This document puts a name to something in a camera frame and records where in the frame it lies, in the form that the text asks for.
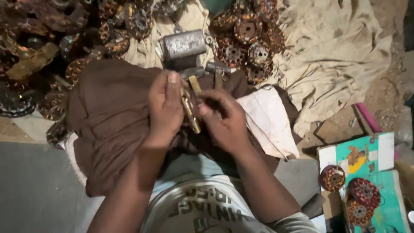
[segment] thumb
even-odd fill
[[[218,130],[221,119],[214,113],[213,109],[211,109],[205,103],[200,103],[198,105],[198,108],[200,109],[200,115],[203,118],[209,130]]]
[[[168,82],[165,90],[165,103],[168,105],[181,104],[180,76],[177,72],[168,74]]]

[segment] concrete floor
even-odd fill
[[[103,199],[86,196],[64,151],[0,143],[0,160],[0,232],[87,231]],[[301,206],[319,192],[315,160],[280,162],[275,175]]]

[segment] white t-shirt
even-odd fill
[[[317,233],[303,213],[260,223],[237,190],[240,180],[218,175],[153,195],[142,233]]]

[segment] pink object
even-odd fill
[[[355,104],[358,108],[359,112],[361,113],[362,117],[364,117],[365,121],[371,128],[373,133],[381,133],[383,130],[381,129],[381,126],[378,125],[378,123],[375,121],[374,117],[371,115],[371,113],[366,108],[365,104],[359,102]],[[394,150],[394,160],[399,159],[399,154],[396,150]]]

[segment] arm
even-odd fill
[[[150,133],[98,209],[88,233],[136,232],[168,146],[183,122],[180,87],[175,72],[162,72],[154,81],[149,91]]]
[[[224,110],[223,119],[220,119],[207,104],[203,102],[199,105],[200,115],[209,132],[236,161],[247,198],[257,218],[270,223],[300,212],[296,200],[250,144],[243,108],[224,90],[204,91],[202,96],[217,101]]]

